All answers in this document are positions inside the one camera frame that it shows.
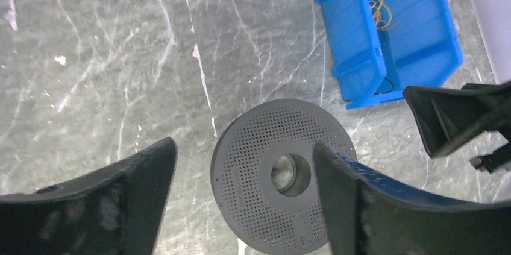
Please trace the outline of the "dark grey cable spool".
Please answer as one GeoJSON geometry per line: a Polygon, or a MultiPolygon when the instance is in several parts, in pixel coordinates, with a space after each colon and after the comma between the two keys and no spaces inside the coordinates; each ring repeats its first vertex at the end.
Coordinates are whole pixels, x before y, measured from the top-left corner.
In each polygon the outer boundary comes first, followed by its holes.
{"type": "Polygon", "coordinates": [[[299,99],[264,102],[235,119],[212,155],[211,186],[229,228],[265,254],[307,254],[327,241],[313,147],[325,142],[355,159],[340,122],[299,99]]]}

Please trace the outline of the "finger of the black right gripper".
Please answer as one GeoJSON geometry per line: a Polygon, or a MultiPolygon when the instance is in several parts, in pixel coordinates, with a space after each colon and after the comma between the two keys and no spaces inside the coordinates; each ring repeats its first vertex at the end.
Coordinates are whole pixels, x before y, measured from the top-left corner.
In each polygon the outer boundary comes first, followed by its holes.
{"type": "Polygon", "coordinates": [[[461,89],[408,86],[403,96],[431,158],[446,157],[484,131],[510,139],[510,83],[461,89]]]}

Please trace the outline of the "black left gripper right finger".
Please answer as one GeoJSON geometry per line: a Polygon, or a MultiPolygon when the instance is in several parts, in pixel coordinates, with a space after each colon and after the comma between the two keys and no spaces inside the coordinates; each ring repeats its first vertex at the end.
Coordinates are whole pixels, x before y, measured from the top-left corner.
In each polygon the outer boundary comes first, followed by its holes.
{"type": "Polygon", "coordinates": [[[318,142],[313,162],[333,254],[509,254],[510,202],[426,192],[318,142]]]}

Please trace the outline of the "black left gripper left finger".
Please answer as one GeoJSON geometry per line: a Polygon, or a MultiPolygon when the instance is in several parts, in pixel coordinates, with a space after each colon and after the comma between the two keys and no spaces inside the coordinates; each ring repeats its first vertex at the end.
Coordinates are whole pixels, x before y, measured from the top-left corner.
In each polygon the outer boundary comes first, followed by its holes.
{"type": "Polygon", "coordinates": [[[2,254],[152,254],[177,164],[166,137],[86,175],[1,197],[2,254]]]}

